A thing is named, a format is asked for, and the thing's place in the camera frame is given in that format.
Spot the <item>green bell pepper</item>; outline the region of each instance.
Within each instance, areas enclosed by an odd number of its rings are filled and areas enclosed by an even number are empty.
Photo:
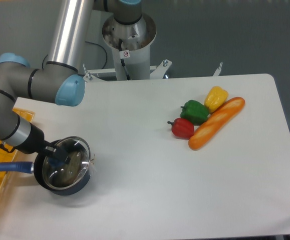
[[[189,100],[181,108],[183,110],[180,117],[189,120],[194,125],[201,125],[208,119],[208,109],[198,101]]]

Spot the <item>gray floor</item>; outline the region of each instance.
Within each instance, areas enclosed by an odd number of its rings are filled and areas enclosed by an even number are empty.
[[[60,2],[0,2],[0,54],[17,53],[40,68]],[[290,124],[290,0],[144,0],[143,11],[158,29],[152,65],[170,59],[173,78],[211,76],[221,61],[222,75],[271,74]],[[92,13],[86,40],[105,46],[101,26],[109,15]],[[106,68],[112,68],[108,54]],[[88,69],[99,69],[104,60],[100,48],[85,44]],[[270,106],[264,102],[263,107],[270,114]]]

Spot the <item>red bell pepper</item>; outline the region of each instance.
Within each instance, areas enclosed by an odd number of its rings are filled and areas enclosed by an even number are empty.
[[[171,124],[171,131],[177,137],[182,139],[190,139],[194,135],[194,124],[184,118],[176,118],[174,122],[168,121]]]

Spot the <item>robotic arm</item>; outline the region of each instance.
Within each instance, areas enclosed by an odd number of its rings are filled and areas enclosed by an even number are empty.
[[[113,13],[107,28],[115,25],[116,31],[111,33],[114,37],[107,44],[117,52],[122,47],[136,51],[149,44],[144,43],[148,39],[144,37],[147,35],[146,21],[141,13],[140,0],[64,0],[44,70],[30,68],[23,57],[13,53],[0,56],[0,148],[8,151],[4,147],[7,143],[26,154],[38,152],[68,161],[61,149],[45,141],[41,129],[12,109],[18,97],[72,107],[80,104],[85,81],[77,75],[77,69],[92,9]]]

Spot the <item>gray robot arm segment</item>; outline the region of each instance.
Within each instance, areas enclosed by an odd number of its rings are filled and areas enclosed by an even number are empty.
[[[94,10],[114,14],[117,22],[123,25],[132,25],[141,18],[140,0],[95,0]]]

